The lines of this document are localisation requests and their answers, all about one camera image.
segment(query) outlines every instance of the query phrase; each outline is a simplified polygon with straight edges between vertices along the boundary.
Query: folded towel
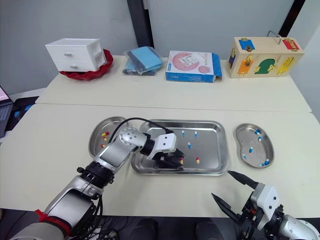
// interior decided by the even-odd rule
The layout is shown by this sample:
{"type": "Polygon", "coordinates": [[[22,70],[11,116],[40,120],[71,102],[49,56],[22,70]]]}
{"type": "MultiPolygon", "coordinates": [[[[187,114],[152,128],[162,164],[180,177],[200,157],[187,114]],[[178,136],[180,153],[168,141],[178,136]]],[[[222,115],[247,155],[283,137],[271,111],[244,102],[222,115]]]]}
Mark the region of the folded towel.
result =
{"type": "MultiPolygon", "coordinates": [[[[156,75],[156,69],[155,70],[150,70],[150,71],[146,71],[143,72],[142,75],[144,76],[154,76],[156,75]]],[[[138,73],[138,71],[135,69],[132,61],[130,59],[128,59],[126,61],[126,64],[124,66],[124,69],[122,70],[122,72],[126,75],[141,75],[138,73]]]]}
{"type": "Polygon", "coordinates": [[[152,47],[143,46],[126,52],[131,60],[134,69],[139,74],[156,70],[164,64],[161,56],[159,56],[152,47]]]}

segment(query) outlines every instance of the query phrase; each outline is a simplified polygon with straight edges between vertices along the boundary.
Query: laptop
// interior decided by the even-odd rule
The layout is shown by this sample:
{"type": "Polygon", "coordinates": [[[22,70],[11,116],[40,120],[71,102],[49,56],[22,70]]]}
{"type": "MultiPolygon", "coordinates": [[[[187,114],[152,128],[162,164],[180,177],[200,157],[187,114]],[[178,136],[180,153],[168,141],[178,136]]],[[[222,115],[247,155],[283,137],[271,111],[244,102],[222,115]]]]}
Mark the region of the laptop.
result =
{"type": "Polygon", "coordinates": [[[10,117],[14,102],[0,86],[0,138],[5,135],[5,129],[10,117]]]}

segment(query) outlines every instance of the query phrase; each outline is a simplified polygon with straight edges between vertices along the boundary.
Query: yellow panel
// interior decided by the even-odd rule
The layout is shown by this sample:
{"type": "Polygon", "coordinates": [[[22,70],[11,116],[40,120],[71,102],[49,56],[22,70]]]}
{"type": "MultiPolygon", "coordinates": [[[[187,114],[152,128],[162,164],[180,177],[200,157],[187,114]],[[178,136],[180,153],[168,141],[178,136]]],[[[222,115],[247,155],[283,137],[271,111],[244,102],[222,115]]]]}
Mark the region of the yellow panel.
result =
{"type": "Polygon", "coordinates": [[[284,60],[282,65],[279,67],[276,74],[281,75],[281,74],[284,74],[285,72],[287,72],[289,70],[289,68],[292,66],[292,64],[294,63],[294,61],[295,61],[295,58],[293,56],[288,57],[286,60],[284,60]]]}

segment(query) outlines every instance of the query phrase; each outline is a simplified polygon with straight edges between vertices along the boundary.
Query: green panel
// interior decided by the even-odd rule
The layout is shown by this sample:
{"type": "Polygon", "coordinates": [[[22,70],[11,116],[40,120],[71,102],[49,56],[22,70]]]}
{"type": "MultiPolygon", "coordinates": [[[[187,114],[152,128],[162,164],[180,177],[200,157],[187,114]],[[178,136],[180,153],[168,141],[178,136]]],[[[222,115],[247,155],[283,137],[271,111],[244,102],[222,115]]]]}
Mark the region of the green panel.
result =
{"type": "Polygon", "coordinates": [[[272,58],[268,58],[263,60],[262,62],[260,62],[259,64],[259,71],[255,72],[254,74],[268,74],[268,68],[270,67],[270,65],[274,65],[275,64],[275,60],[272,58]]]}

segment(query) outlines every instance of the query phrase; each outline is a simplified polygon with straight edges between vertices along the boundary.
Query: red basket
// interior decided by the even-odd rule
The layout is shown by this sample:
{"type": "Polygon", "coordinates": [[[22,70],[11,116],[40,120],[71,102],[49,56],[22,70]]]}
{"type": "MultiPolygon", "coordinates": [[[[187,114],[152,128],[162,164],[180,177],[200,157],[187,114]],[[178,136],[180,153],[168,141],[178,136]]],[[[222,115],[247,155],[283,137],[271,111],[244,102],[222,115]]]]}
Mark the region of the red basket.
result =
{"type": "Polygon", "coordinates": [[[103,49],[105,59],[106,59],[106,64],[102,65],[98,71],[87,71],[87,72],[76,72],[76,71],[61,71],[60,73],[67,76],[68,78],[71,79],[76,79],[76,80],[92,80],[96,78],[100,78],[102,75],[106,74],[109,69],[111,68],[111,65],[114,61],[114,58],[112,57],[111,53],[103,49]]]}

